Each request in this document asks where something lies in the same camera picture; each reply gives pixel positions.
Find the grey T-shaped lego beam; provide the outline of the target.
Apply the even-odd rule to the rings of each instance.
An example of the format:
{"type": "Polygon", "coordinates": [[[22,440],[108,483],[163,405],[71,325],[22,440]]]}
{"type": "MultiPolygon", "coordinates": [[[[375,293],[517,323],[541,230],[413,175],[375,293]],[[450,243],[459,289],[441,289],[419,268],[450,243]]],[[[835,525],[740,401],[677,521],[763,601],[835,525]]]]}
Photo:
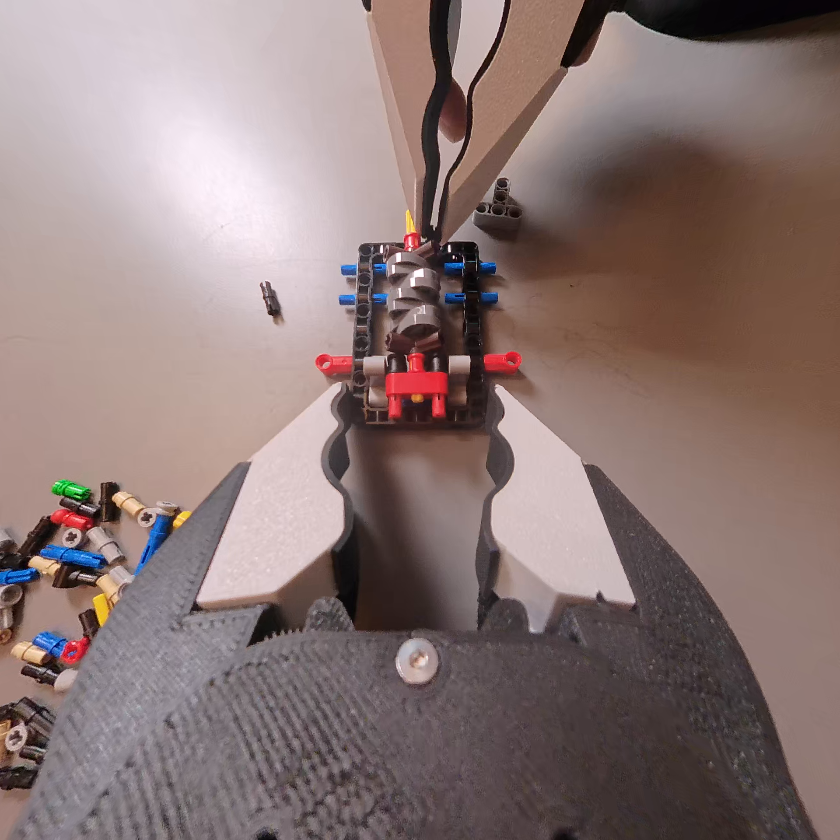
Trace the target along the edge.
{"type": "Polygon", "coordinates": [[[490,235],[513,236],[522,224],[523,210],[511,196],[510,180],[499,177],[472,214],[472,223],[490,235]]]}

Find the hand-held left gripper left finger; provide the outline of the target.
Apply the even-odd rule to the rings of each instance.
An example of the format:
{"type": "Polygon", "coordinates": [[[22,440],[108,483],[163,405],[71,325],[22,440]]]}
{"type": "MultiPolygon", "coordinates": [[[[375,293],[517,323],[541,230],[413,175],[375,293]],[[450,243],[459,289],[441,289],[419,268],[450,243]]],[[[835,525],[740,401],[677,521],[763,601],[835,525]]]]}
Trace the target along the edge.
{"type": "Polygon", "coordinates": [[[354,509],[341,479],[355,401],[332,385],[249,461],[196,603],[206,611],[272,604],[304,617],[321,597],[353,616],[354,509]]]}

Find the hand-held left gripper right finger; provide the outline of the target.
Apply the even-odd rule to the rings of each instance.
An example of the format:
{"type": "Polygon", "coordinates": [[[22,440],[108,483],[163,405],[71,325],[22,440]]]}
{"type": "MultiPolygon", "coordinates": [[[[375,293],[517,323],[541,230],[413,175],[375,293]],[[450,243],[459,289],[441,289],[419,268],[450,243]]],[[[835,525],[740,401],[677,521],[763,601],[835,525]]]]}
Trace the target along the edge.
{"type": "Polygon", "coordinates": [[[487,398],[480,620],[510,599],[538,634],[567,606],[636,601],[582,458],[501,385],[487,398]]]}

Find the person's right hand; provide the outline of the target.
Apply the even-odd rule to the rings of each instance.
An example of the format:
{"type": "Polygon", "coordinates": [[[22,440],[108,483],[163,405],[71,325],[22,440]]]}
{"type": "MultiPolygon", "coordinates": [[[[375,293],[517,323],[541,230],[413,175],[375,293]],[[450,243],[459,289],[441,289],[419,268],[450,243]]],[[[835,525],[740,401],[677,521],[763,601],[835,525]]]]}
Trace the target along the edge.
{"type": "Polygon", "coordinates": [[[441,108],[438,131],[452,144],[460,143],[466,136],[466,96],[456,80],[452,80],[441,108]]]}

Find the black lego chassis frame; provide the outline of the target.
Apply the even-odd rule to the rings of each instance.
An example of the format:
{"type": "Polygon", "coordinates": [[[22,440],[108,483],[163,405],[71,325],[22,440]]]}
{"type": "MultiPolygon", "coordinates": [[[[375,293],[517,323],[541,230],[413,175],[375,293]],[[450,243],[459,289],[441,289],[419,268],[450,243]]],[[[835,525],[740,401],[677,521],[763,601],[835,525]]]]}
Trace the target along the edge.
{"type": "Polygon", "coordinates": [[[515,350],[485,352],[482,317],[498,294],[482,281],[496,270],[471,241],[425,251],[406,211],[402,242],[362,244],[342,267],[355,282],[339,298],[353,314],[351,352],[321,353],[316,368],[347,380],[364,424],[482,424],[487,377],[522,363],[515,350]]]}

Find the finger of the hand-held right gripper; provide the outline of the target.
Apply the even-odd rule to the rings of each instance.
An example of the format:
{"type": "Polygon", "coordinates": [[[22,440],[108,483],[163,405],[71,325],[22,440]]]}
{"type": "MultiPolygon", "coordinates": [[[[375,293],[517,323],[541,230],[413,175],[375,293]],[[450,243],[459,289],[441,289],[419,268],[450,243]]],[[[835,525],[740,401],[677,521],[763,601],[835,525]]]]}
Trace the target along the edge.
{"type": "Polygon", "coordinates": [[[449,176],[438,128],[453,79],[450,9],[443,1],[366,3],[374,62],[402,190],[419,230],[451,230],[449,176]]]}
{"type": "Polygon", "coordinates": [[[474,211],[567,73],[582,1],[505,2],[497,36],[470,82],[465,139],[443,182],[435,240],[474,211]]]}

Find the pile of small lego connectors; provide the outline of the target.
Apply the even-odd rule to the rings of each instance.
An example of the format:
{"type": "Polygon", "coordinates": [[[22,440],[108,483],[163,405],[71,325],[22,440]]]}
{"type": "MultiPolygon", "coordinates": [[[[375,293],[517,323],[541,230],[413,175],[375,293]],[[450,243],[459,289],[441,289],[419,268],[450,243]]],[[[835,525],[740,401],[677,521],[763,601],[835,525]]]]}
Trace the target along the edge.
{"type": "Polygon", "coordinates": [[[146,506],[113,481],[101,483],[98,498],[88,486],[68,479],[58,480],[50,491],[58,508],[40,517],[23,540],[1,531],[1,642],[20,664],[22,677],[65,694],[125,590],[192,513],[164,500],[146,506]],[[134,567],[109,529],[121,517],[145,532],[134,567]],[[91,589],[91,604],[77,617],[76,637],[49,630],[31,639],[17,637],[27,588],[40,581],[59,590],[91,589]]]}

